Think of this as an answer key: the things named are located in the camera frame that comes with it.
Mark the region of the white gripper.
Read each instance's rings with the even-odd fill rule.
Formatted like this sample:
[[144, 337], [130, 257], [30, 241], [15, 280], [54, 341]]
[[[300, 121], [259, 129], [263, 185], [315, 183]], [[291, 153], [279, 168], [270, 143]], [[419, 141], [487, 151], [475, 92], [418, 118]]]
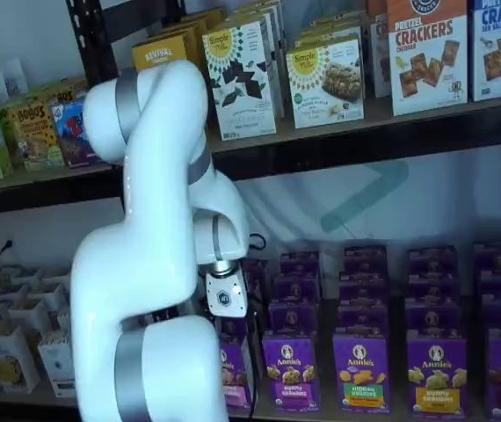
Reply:
[[238, 268], [231, 273], [216, 277], [206, 275], [207, 305], [215, 317], [245, 317], [247, 314], [247, 289], [243, 271]]

